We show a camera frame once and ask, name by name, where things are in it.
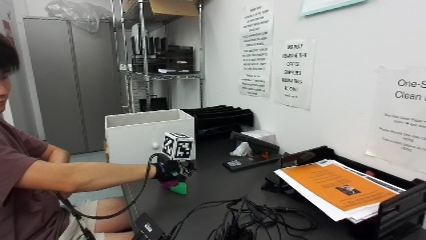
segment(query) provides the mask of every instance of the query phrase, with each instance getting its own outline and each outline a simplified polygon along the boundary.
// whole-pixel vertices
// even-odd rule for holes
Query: black glove
[[[154,177],[160,182],[182,181],[186,178],[182,175],[182,165],[179,161],[170,160],[164,154],[158,155],[158,162],[152,164],[156,169],[156,176]]]

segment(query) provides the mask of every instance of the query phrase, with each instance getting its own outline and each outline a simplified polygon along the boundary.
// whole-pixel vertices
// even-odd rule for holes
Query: white storage bin
[[[107,116],[110,162],[148,163],[151,155],[162,152],[166,132],[196,138],[195,118],[179,109]],[[191,159],[196,159],[196,143]]]

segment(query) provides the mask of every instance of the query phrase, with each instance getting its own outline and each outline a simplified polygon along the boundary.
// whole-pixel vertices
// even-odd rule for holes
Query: floor
[[[107,162],[104,151],[71,156],[71,162]],[[123,196],[122,187],[112,187],[95,192],[75,193],[70,197],[72,204],[83,203],[86,200],[99,200],[110,197]]]

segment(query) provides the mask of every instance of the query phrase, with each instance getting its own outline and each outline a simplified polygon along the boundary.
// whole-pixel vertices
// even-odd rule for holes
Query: gray locker
[[[46,140],[72,154],[103,149],[104,118],[122,113],[112,26],[24,18]]]

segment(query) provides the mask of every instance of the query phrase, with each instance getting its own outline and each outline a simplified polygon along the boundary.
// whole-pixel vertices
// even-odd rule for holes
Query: orange paper
[[[380,203],[397,195],[337,165],[312,164],[281,170],[344,211]]]

